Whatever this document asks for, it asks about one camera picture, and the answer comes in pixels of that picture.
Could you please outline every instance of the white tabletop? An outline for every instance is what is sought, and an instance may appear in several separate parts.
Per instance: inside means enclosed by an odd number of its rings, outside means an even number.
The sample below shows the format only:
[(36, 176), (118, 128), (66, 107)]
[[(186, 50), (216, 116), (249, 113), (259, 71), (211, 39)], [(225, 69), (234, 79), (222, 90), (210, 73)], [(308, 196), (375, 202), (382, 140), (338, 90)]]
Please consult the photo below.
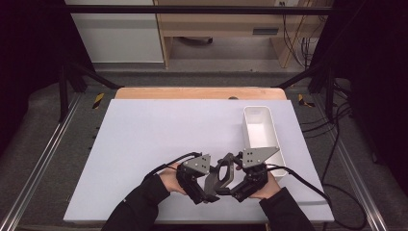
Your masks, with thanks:
[[(115, 206), (153, 168), (190, 152), (212, 156), (211, 165), (228, 152), (243, 150), (242, 117), (246, 106), (270, 108), (287, 167), (322, 189), (289, 100), (157, 100), (114, 99), (66, 210), (64, 220), (77, 223), (106, 220)], [(199, 183), (203, 186), (204, 178)], [(243, 179), (235, 172), (229, 185)], [(332, 221), (327, 203), (289, 174), (287, 187), (311, 221)], [(259, 200), (239, 203), (221, 196), (213, 204), (194, 205), (174, 192), (159, 207), (158, 223), (265, 222)]]

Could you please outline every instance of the cable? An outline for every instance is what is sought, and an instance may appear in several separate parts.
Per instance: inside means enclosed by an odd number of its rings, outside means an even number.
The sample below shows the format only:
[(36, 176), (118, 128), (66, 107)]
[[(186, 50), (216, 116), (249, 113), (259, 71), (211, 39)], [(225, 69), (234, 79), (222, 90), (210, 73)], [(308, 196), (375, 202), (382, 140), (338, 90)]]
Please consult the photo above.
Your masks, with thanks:
[[(347, 107), (347, 108), (345, 108), (344, 110), (342, 110), (339, 114), (337, 114), (334, 118), (336, 118), (336, 119), (341, 119), (341, 118), (343, 118), (344, 116), (346, 116), (348, 113), (349, 113), (349, 109), (351, 109), (350, 107)], [(324, 125), (327, 125), (327, 124), (329, 124), (330, 123), (330, 121), (327, 121), (327, 122), (324, 122), (324, 123), (322, 123), (321, 125), (318, 125), (318, 126), (316, 126), (316, 127), (314, 127), (314, 128), (310, 128), (310, 129), (308, 129), (308, 130), (303, 130), (302, 131), (302, 133), (308, 133), (308, 132), (312, 132), (312, 131), (315, 131), (315, 130), (318, 130), (319, 128), (321, 128), (321, 127), (323, 127)]]
[[(294, 49), (293, 49), (293, 44), (291, 43), (291, 39), (289, 37), (287, 28), (286, 28), (286, 15), (283, 14), (282, 15), (283, 18), (283, 41), (285, 41), (286, 46), (288, 47), (289, 51), (292, 53), (292, 55), (295, 57), (294, 54)], [(288, 42), (286, 41), (286, 37), (288, 37), (289, 39), (289, 44), (291, 45), (291, 47), (288, 45)]]
[(326, 69), (328, 66), (330, 66), (330, 64), (334, 61), (333, 57), (335, 57), (333, 54), (336, 54), (337, 52), (339, 52), (339, 48), (341, 47), (338, 43), (339, 40), (341, 40), (344, 37), (345, 31), (348, 29), (348, 27), (351, 25), (351, 23), (354, 21), (354, 19), (357, 17), (357, 15), (359, 14), (359, 12), (363, 9), (363, 7), (366, 5), (367, 0), (362, 0), (364, 1), (363, 3), (360, 4), (360, 6), (358, 7), (358, 9), (355, 11), (355, 13), (351, 16), (351, 18), (346, 22), (346, 24), (342, 27), (341, 31), (333, 37), (333, 41), (330, 43), (330, 45), (328, 46), (328, 48), (326, 49), (326, 51), (321, 55), (321, 57), (319, 57), (319, 60), (316, 61), (315, 64), (313, 64), (312, 66), (310, 66), (310, 68), (308, 68), (307, 70), (297, 74), (296, 76), (294, 76), (292, 79), (277, 85), (277, 88), (281, 88), (281, 89), (286, 89), (290, 86), (292, 86), (293, 84), (297, 83), (298, 81), (306, 78), (306, 77), (310, 77), (311, 75), (316, 75), (317, 71), (320, 71), (321, 68)]
[[(330, 155), (329, 155), (329, 158), (328, 158), (328, 160), (327, 160), (326, 166), (325, 166), (325, 168), (324, 168), (324, 172), (323, 172), (323, 174), (322, 174), (322, 176), (321, 176), (320, 182), (321, 182), (321, 184), (322, 184), (323, 186), (325, 186), (325, 187), (331, 187), (331, 188), (333, 188), (333, 189), (336, 189), (336, 190), (338, 190), (338, 191), (340, 191), (340, 192), (345, 193), (346, 195), (348, 195), (351, 199), (353, 199), (353, 200), (356, 202), (356, 204), (359, 206), (360, 210), (361, 210), (362, 213), (363, 213), (363, 217), (364, 217), (364, 218), (363, 218), (363, 223), (362, 223), (360, 226), (357, 226), (357, 227), (348, 226), (348, 225), (345, 225), (345, 224), (343, 224), (342, 222), (340, 222), (340, 221), (338, 221), (338, 220), (336, 220), (336, 219), (334, 220), (335, 223), (337, 223), (337, 224), (339, 224), (341, 227), (346, 228), (346, 229), (349, 229), (349, 230), (362, 230), (364, 227), (366, 227), (367, 222), (368, 222), (368, 220), (367, 220), (367, 213), (366, 213), (366, 211), (364, 210), (363, 206), (360, 204), (360, 202), (357, 200), (357, 198), (355, 198), (352, 194), (346, 192), (345, 190), (343, 190), (342, 188), (340, 188), (340, 187), (338, 187), (338, 186), (334, 186), (334, 185), (331, 185), (331, 184), (324, 183), (324, 179), (325, 179), (325, 176), (326, 176), (326, 174), (327, 174), (327, 170), (328, 170), (328, 168), (329, 168), (329, 166), (330, 166), (330, 163), (331, 163), (331, 160), (332, 160), (332, 158), (333, 158), (333, 156), (334, 156), (334, 151), (335, 151), (335, 149), (336, 149), (336, 146), (337, 146), (337, 143), (338, 143), (339, 137), (340, 137), (340, 123), (339, 123), (340, 108), (343, 107), (344, 105), (347, 105), (347, 104), (348, 104), (348, 102), (345, 102), (344, 104), (342, 104), (341, 106), (339, 106), (339, 108), (337, 109), (337, 112), (336, 112), (336, 123), (335, 123), (336, 129), (337, 129), (337, 135), (336, 135), (335, 141), (334, 141), (334, 143), (333, 143), (332, 149), (331, 149), (331, 151), (330, 151)], [(323, 225), (323, 230), (325, 230), (326, 227), (327, 227), (327, 224), (324, 224), (324, 225)]]
[(329, 128), (327, 131), (321, 132), (321, 133), (319, 133), (317, 135), (314, 135), (314, 136), (304, 137), (304, 139), (311, 139), (311, 138), (316, 138), (316, 137), (322, 136), (322, 135), (330, 132), (331, 130), (333, 130), (334, 127), (335, 127), (335, 125), (333, 125), (331, 128)]
[(306, 40), (306, 43), (305, 43), (305, 56), (304, 56), (304, 58), (305, 58), (305, 67), (308, 67), (308, 65), (307, 65), (307, 60), (309, 59), (309, 43), (307, 42), (307, 38), (305, 39)]
[[(323, 198), (327, 201), (327, 204), (329, 205), (330, 209), (333, 210), (332, 201), (331, 201), (330, 197), (329, 197), (326, 193), (322, 192), (321, 190), (319, 190), (318, 188), (316, 188), (314, 185), (312, 185), (311, 183), (307, 182), (305, 179), (303, 179), (300, 175), (298, 175), (298, 174), (297, 174), (295, 171), (293, 171), (292, 169), (290, 169), (290, 168), (288, 168), (288, 167), (280, 167), (280, 166), (277, 166), (277, 165), (272, 165), (272, 166), (274, 166), (274, 167), (269, 167), (269, 168), (266, 168), (266, 169), (264, 169), (264, 170), (255, 172), (255, 173), (253, 173), (253, 175), (259, 175), (259, 174), (262, 174), (262, 173), (265, 173), (265, 172), (268, 172), (268, 171), (277, 170), (277, 169), (284, 169), (284, 170), (286, 170), (290, 175), (292, 175), (294, 178), (296, 178), (298, 181), (300, 181), (302, 184), (304, 184), (304, 185), (307, 186), (309, 189), (313, 190), (314, 192), (316, 192), (317, 194), (319, 194), (321, 197), (323, 197)], [(364, 227), (366, 227), (367, 222), (368, 222), (368, 221), (367, 221), (366, 211), (364, 210), (364, 208), (363, 208), (363, 206), (360, 204), (360, 202), (359, 202), (352, 194), (350, 194), (349, 192), (346, 192), (345, 190), (343, 190), (343, 189), (340, 188), (340, 187), (337, 187), (337, 186), (334, 186), (334, 185), (331, 185), (331, 184), (324, 184), (324, 186), (334, 188), (334, 189), (339, 190), (340, 192), (342, 192), (342, 193), (348, 195), (351, 199), (353, 199), (353, 200), (357, 203), (357, 205), (360, 207), (360, 210), (362, 211), (362, 213), (363, 213), (363, 215), (364, 215), (363, 223), (362, 223), (360, 226), (357, 226), (357, 227), (352, 227), (352, 226), (345, 225), (345, 224), (343, 224), (342, 222), (340, 222), (340, 221), (334, 219), (334, 222), (335, 222), (335, 223), (337, 223), (337, 224), (339, 224), (341, 227), (346, 228), (346, 229), (349, 229), (349, 230), (362, 230)], [(326, 225), (323, 225), (323, 230), (325, 230), (326, 227), (327, 227), (327, 224), (326, 224)]]
[(154, 168), (152, 171), (150, 171), (149, 173), (147, 173), (147, 175), (144, 176), (144, 178), (143, 178), (143, 180), (141, 182), (143, 183), (144, 181), (146, 181), (147, 179), (152, 177), (154, 174), (156, 174), (156, 172), (158, 172), (160, 170), (163, 170), (166, 167), (174, 168), (174, 167), (171, 167), (171, 165), (173, 165), (174, 163), (176, 163), (178, 161), (181, 161), (181, 160), (183, 160), (183, 159), (185, 159), (187, 157), (190, 157), (190, 156), (193, 156), (195, 158), (195, 157), (199, 157), (201, 155), (202, 155), (201, 153), (191, 152), (191, 153), (183, 155), (183, 156), (181, 156), (181, 157), (179, 157), (179, 158), (175, 159), (174, 161), (171, 161), (171, 162), (169, 162), (167, 164), (162, 164), (161, 166), (158, 166), (158, 167)]
[(363, 213), (363, 215), (364, 215), (364, 218), (363, 218), (363, 223), (360, 225), (360, 226), (357, 226), (357, 227), (352, 227), (352, 226), (348, 226), (348, 225), (345, 225), (345, 224), (343, 224), (342, 222), (339, 222), (338, 220), (334, 220), (337, 224), (339, 224), (340, 226), (342, 226), (343, 228), (346, 228), (346, 229), (349, 229), (349, 230), (362, 230), (364, 227), (366, 227), (366, 225), (367, 225), (367, 213), (366, 213), (366, 211), (364, 210), (364, 208), (363, 208), (363, 206), (360, 204), (360, 202), (351, 194), (351, 193), (349, 193), (349, 192), (347, 192), (347, 191), (345, 191), (344, 189), (342, 189), (342, 188), (340, 188), (340, 187), (338, 187), (338, 186), (335, 186), (335, 185), (331, 185), (331, 184), (327, 184), (327, 183), (324, 183), (324, 184), (322, 184), (324, 187), (330, 187), (330, 188), (333, 188), (333, 189), (336, 189), (336, 190), (338, 190), (338, 191), (340, 191), (340, 192), (342, 192), (342, 193), (344, 193), (344, 194), (346, 194), (346, 195), (348, 195), (348, 197), (350, 197), (352, 200), (354, 200), (354, 202), (356, 202), (356, 204), (358, 205), (358, 207), (360, 208), (360, 210), (361, 210), (361, 212)]
[(309, 187), (311, 190), (315, 191), (317, 194), (321, 195), (321, 197), (323, 197), (326, 201), (327, 204), (329, 205), (329, 207), (331, 208), (331, 199), (328, 195), (326, 195), (324, 192), (322, 192), (321, 190), (319, 190), (318, 188), (316, 188), (314, 185), (312, 185), (311, 183), (307, 182), (305, 179), (303, 179), (300, 175), (298, 175), (295, 171), (293, 171), (292, 169), (288, 168), (288, 167), (280, 167), (280, 166), (276, 166), (274, 165), (274, 167), (269, 167), (263, 170), (260, 170), (258, 172), (253, 173), (253, 175), (260, 175), (263, 174), (265, 172), (268, 171), (273, 171), (273, 170), (277, 170), (277, 169), (284, 169), (286, 170), (290, 175), (292, 175), (294, 178), (296, 178), (298, 181), (300, 181), (301, 183), (303, 183), (305, 186)]
[(301, 123), (299, 123), (300, 125), (304, 125), (304, 124), (314, 124), (314, 123), (317, 123), (317, 122), (319, 122), (319, 121), (321, 121), (321, 120), (324, 120), (324, 119), (326, 119), (327, 117), (325, 116), (325, 117), (322, 117), (322, 118), (320, 118), (320, 119), (318, 119), (318, 120), (315, 120), (315, 121), (312, 121), (312, 122), (301, 122)]
[(177, 169), (177, 168), (174, 168), (174, 167), (166, 167), (166, 168), (171, 168), (171, 169), (173, 169), (173, 170), (178, 171), (178, 169)]
[(297, 54), (297, 49), (295, 50), (295, 59), (296, 59), (296, 61), (297, 61), (297, 63), (298, 64), (300, 64), (301, 66), (303, 66), (303, 67), (305, 67), (305, 64), (303, 64), (301, 61), (300, 61), (300, 59), (299, 59), (299, 55)]

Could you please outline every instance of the white plastic bin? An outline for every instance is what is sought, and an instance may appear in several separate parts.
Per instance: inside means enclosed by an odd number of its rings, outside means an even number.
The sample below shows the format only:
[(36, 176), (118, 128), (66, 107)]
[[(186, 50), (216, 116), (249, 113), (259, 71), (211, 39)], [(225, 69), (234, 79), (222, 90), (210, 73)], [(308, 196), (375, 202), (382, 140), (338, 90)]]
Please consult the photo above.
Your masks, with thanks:
[[(275, 127), (273, 125), (272, 115), (268, 107), (250, 106), (243, 109), (243, 139), (245, 148), (270, 147), (277, 146), (280, 148), (279, 140), (276, 137)], [(266, 164), (285, 167), (285, 161), (282, 156), (282, 150), (266, 160)], [(283, 169), (272, 172), (276, 180), (280, 180), (287, 174)]]

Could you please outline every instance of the white cabinet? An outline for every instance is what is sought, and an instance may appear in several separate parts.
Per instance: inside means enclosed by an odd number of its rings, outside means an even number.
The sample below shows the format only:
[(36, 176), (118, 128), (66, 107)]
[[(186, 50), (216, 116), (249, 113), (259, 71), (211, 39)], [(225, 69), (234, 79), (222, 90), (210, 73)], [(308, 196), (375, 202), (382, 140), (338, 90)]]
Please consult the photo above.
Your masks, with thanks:
[[(151, 0), (65, 0), (67, 5), (153, 5)], [(73, 13), (93, 63), (162, 63), (155, 14)]]

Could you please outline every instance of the wire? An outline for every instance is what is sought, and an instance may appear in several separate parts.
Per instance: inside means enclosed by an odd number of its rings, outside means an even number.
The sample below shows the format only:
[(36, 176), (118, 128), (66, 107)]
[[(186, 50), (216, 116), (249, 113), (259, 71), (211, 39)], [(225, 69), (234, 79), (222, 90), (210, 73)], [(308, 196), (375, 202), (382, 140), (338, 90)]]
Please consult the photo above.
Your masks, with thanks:
[(303, 64), (301, 61), (300, 61), (300, 59), (299, 59), (299, 55), (297, 54), (297, 49), (295, 50), (295, 59), (296, 59), (296, 61), (297, 61), (297, 63), (298, 64), (300, 64), (301, 66), (303, 66), (303, 67), (305, 67), (305, 64)]
[(193, 156), (193, 157), (195, 158), (195, 157), (199, 157), (199, 156), (201, 156), (201, 155), (202, 155), (201, 153), (191, 152), (191, 153), (186, 154), (186, 155), (183, 155), (183, 156), (181, 156), (181, 157), (179, 157), (179, 158), (175, 159), (174, 161), (171, 161), (171, 162), (169, 162), (169, 163), (167, 163), (167, 164), (162, 164), (161, 166), (156, 167), (156, 168), (154, 168), (152, 171), (150, 171), (149, 173), (147, 173), (147, 175), (144, 176), (144, 178), (143, 178), (143, 180), (142, 180), (141, 182), (143, 183), (144, 181), (146, 181), (147, 179), (149, 179), (150, 177), (152, 177), (154, 174), (156, 174), (156, 172), (158, 172), (158, 171), (160, 171), (160, 170), (163, 170), (163, 169), (165, 169), (166, 167), (174, 168), (174, 167), (171, 167), (171, 165), (173, 165), (174, 163), (176, 163), (176, 162), (178, 162), (178, 161), (181, 161), (181, 160), (183, 160), (183, 159), (185, 159), (185, 158), (187, 158), (187, 157), (190, 157), (190, 156)]
[(309, 67), (309, 65), (307, 64), (308, 63), (308, 61), (311, 61), (312, 60), (312, 58), (313, 58), (313, 54), (309, 54), (309, 46), (310, 46), (310, 43), (315, 43), (315, 42), (317, 42), (318, 40), (316, 40), (316, 41), (314, 41), (314, 42), (310, 42), (310, 39), (309, 38), (302, 38), (302, 42), (300, 43), (300, 50), (301, 50), (301, 52), (302, 52), (302, 57), (303, 57), (303, 59), (304, 59), (304, 61), (305, 61), (305, 66), (306, 67)]
[(173, 169), (173, 170), (178, 171), (178, 169), (177, 169), (177, 168), (174, 168), (174, 167), (166, 167), (166, 168), (171, 168), (171, 169)]
[[(344, 104), (342, 104), (342, 105), (337, 109), (336, 115), (339, 114), (339, 109), (340, 109), (342, 106), (346, 105), (346, 104), (348, 104), (348, 102), (345, 102)], [(331, 160), (332, 160), (332, 158), (333, 158), (333, 155), (334, 155), (334, 150), (336, 149), (337, 142), (339, 141), (339, 136), (340, 136), (340, 124), (339, 124), (339, 119), (338, 119), (337, 116), (336, 116), (335, 120), (336, 120), (337, 135), (336, 135), (336, 138), (335, 138), (335, 140), (334, 140), (332, 149), (331, 149), (331, 151), (330, 151), (329, 159), (327, 160), (326, 166), (324, 167), (324, 172), (323, 172), (323, 174), (322, 174), (322, 176), (321, 176), (321, 179), (320, 179), (321, 183), (324, 182), (324, 178), (326, 177), (327, 170), (329, 169), (330, 162), (331, 162)]]
[[(344, 116), (346, 116), (348, 113), (349, 113), (349, 109), (351, 109), (350, 107), (348, 107), (348, 108), (345, 108), (344, 110), (342, 110), (339, 114), (337, 114), (334, 118), (336, 118), (336, 119), (341, 119), (341, 118), (343, 118)], [(314, 127), (314, 128), (310, 128), (310, 129), (308, 129), (308, 130), (303, 130), (302, 131), (302, 133), (308, 133), (308, 132), (312, 132), (312, 131), (315, 131), (315, 130), (318, 130), (319, 128), (321, 128), (321, 127), (323, 127), (324, 125), (327, 125), (327, 124), (329, 124), (330, 123), (330, 121), (327, 121), (327, 122), (324, 122), (324, 123), (322, 123), (321, 125), (318, 125), (318, 126), (316, 126), (316, 127)]]
[(347, 191), (345, 191), (344, 189), (342, 189), (342, 188), (340, 188), (340, 187), (338, 187), (338, 186), (335, 186), (335, 185), (331, 185), (331, 184), (327, 184), (327, 183), (324, 183), (324, 184), (322, 184), (324, 187), (330, 187), (330, 188), (333, 188), (333, 189), (336, 189), (336, 190), (338, 190), (338, 191), (340, 191), (340, 192), (342, 192), (342, 193), (344, 193), (344, 194), (346, 194), (346, 195), (348, 195), (348, 197), (350, 197), (352, 200), (354, 200), (354, 202), (356, 202), (356, 204), (358, 205), (358, 207), (360, 208), (360, 210), (361, 210), (361, 212), (363, 213), (363, 215), (364, 215), (364, 218), (363, 218), (363, 223), (360, 225), (360, 226), (357, 226), (357, 227), (352, 227), (352, 226), (348, 226), (348, 225), (345, 225), (345, 224), (343, 224), (342, 222), (339, 222), (338, 220), (334, 220), (337, 224), (339, 224), (340, 226), (342, 226), (343, 228), (346, 228), (346, 229), (349, 229), (349, 230), (362, 230), (364, 227), (366, 227), (366, 225), (367, 225), (367, 213), (366, 213), (366, 211), (364, 210), (364, 208), (363, 208), (363, 206), (360, 204), (360, 202), (351, 194), (351, 193), (349, 193), (349, 192), (347, 192)]
[[(331, 160), (332, 160), (332, 158), (333, 158), (333, 156), (334, 156), (334, 151), (335, 151), (335, 149), (336, 149), (336, 146), (337, 146), (337, 143), (338, 143), (339, 137), (340, 137), (340, 123), (339, 123), (340, 109), (341, 109), (341, 107), (343, 107), (344, 105), (347, 105), (347, 104), (348, 104), (348, 102), (345, 102), (344, 104), (342, 104), (341, 106), (339, 106), (339, 108), (337, 109), (336, 119), (335, 119), (335, 120), (336, 120), (335, 126), (336, 126), (336, 129), (337, 129), (337, 135), (336, 135), (335, 141), (334, 141), (334, 143), (333, 143), (332, 149), (331, 149), (331, 151), (330, 151), (330, 155), (329, 155), (329, 158), (328, 158), (328, 160), (327, 160), (326, 166), (325, 166), (325, 168), (324, 168), (324, 172), (323, 172), (323, 174), (322, 174), (322, 176), (321, 176), (320, 182), (321, 182), (321, 184), (322, 184), (323, 186), (325, 186), (325, 187), (334, 188), (334, 189), (336, 189), (336, 190), (338, 190), (338, 191), (340, 191), (340, 192), (345, 193), (346, 195), (348, 195), (351, 199), (353, 199), (353, 200), (356, 202), (356, 204), (360, 207), (360, 210), (361, 210), (362, 213), (363, 213), (363, 217), (364, 217), (364, 218), (363, 218), (363, 223), (362, 223), (360, 226), (357, 226), (357, 227), (348, 226), (348, 225), (345, 225), (345, 224), (343, 224), (342, 222), (340, 222), (340, 221), (338, 221), (338, 220), (336, 220), (336, 219), (334, 220), (335, 223), (337, 223), (337, 224), (339, 224), (341, 227), (346, 228), (346, 229), (349, 229), (349, 230), (362, 230), (364, 227), (366, 227), (367, 222), (368, 222), (368, 220), (367, 220), (367, 213), (366, 213), (366, 211), (364, 210), (364, 208), (363, 208), (363, 206), (361, 205), (361, 203), (357, 200), (357, 198), (355, 198), (352, 194), (346, 192), (345, 190), (343, 190), (342, 188), (340, 188), (340, 187), (338, 187), (338, 186), (334, 186), (334, 185), (331, 185), (331, 184), (324, 183), (324, 179), (325, 179), (325, 176), (326, 176), (326, 174), (327, 174), (327, 170), (328, 170), (328, 168), (329, 168), (329, 166), (330, 166), (330, 163), (331, 163)], [(327, 224), (323, 225), (323, 230), (325, 230), (326, 227), (327, 227)]]
[(274, 165), (274, 167), (269, 167), (263, 170), (260, 170), (258, 172), (253, 173), (253, 175), (260, 175), (263, 174), (265, 172), (268, 171), (272, 171), (272, 170), (277, 170), (277, 169), (284, 169), (286, 170), (290, 175), (292, 175), (294, 178), (296, 178), (298, 181), (300, 181), (301, 183), (303, 183), (305, 186), (309, 187), (311, 190), (315, 191), (317, 194), (321, 195), (321, 197), (323, 197), (326, 201), (327, 204), (331, 206), (331, 199), (328, 195), (326, 195), (324, 192), (322, 192), (321, 190), (319, 190), (318, 188), (316, 188), (314, 185), (312, 185), (311, 183), (307, 182), (305, 179), (303, 179), (300, 175), (298, 175), (295, 171), (293, 171), (292, 169), (288, 168), (288, 167), (280, 167), (280, 166), (276, 166)]
[(317, 122), (320, 122), (321, 120), (324, 120), (324, 119), (326, 119), (327, 117), (325, 116), (325, 117), (322, 117), (322, 118), (320, 118), (320, 119), (318, 119), (318, 120), (315, 120), (315, 121), (312, 121), (312, 122), (301, 122), (301, 123), (299, 123), (300, 125), (304, 125), (304, 124), (314, 124), (314, 123), (317, 123)]
[(319, 134), (314, 135), (314, 136), (304, 137), (304, 139), (311, 139), (311, 138), (316, 138), (316, 137), (322, 136), (322, 135), (324, 135), (324, 134), (330, 132), (331, 130), (333, 130), (334, 127), (335, 127), (335, 125), (333, 125), (331, 128), (329, 128), (327, 131), (324, 131), (324, 132), (319, 133)]
[[(327, 204), (329, 205), (330, 209), (333, 210), (333, 204), (332, 204), (332, 201), (331, 201), (330, 197), (329, 197), (326, 193), (324, 193), (324, 192), (322, 192), (321, 190), (319, 190), (318, 188), (316, 188), (316, 187), (315, 187), (314, 185), (312, 185), (311, 183), (307, 182), (307, 181), (306, 181), (305, 179), (303, 179), (300, 175), (298, 175), (295, 171), (293, 171), (292, 169), (290, 169), (290, 168), (288, 168), (288, 167), (280, 167), (280, 166), (277, 166), (277, 165), (268, 165), (268, 166), (273, 166), (273, 167), (269, 167), (269, 168), (263, 169), (263, 170), (261, 170), (261, 171), (255, 172), (255, 173), (253, 173), (253, 175), (259, 175), (259, 174), (263, 174), (263, 173), (265, 173), (265, 172), (273, 171), (273, 170), (277, 170), (277, 169), (284, 169), (284, 170), (286, 170), (290, 175), (292, 175), (294, 178), (296, 178), (298, 181), (300, 181), (302, 184), (304, 184), (304, 185), (307, 186), (309, 189), (313, 190), (314, 192), (316, 192), (317, 194), (319, 194), (321, 197), (323, 197), (323, 198), (327, 201)], [(340, 221), (334, 219), (334, 222), (335, 222), (335, 223), (337, 223), (337, 224), (339, 224), (341, 227), (346, 228), (346, 229), (349, 229), (349, 230), (362, 230), (364, 227), (366, 227), (367, 222), (368, 222), (368, 221), (367, 221), (366, 211), (364, 210), (364, 208), (363, 208), (363, 206), (360, 204), (360, 202), (359, 202), (352, 194), (350, 194), (349, 192), (346, 192), (345, 190), (343, 190), (343, 189), (340, 188), (340, 187), (337, 187), (337, 186), (334, 186), (334, 185), (331, 185), (331, 184), (324, 184), (323, 186), (334, 188), (334, 189), (339, 190), (340, 192), (342, 192), (342, 193), (348, 195), (351, 199), (353, 199), (353, 200), (357, 203), (357, 205), (360, 207), (360, 210), (362, 211), (362, 213), (363, 213), (363, 215), (364, 215), (363, 223), (362, 223), (360, 226), (357, 226), (357, 227), (352, 227), (352, 226), (345, 225), (345, 224), (343, 224), (342, 222), (340, 222)], [(323, 230), (325, 230), (326, 227), (327, 227), (327, 224), (323, 225)]]
[(285, 41), (286, 46), (288, 47), (289, 51), (292, 53), (292, 55), (294, 57), (296, 57), (295, 53), (294, 53), (294, 49), (293, 49), (293, 44), (291, 43), (291, 39), (289, 37), (287, 28), (286, 28), (286, 15), (283, 14), (282, 15), (283, 18), (283, 41)]

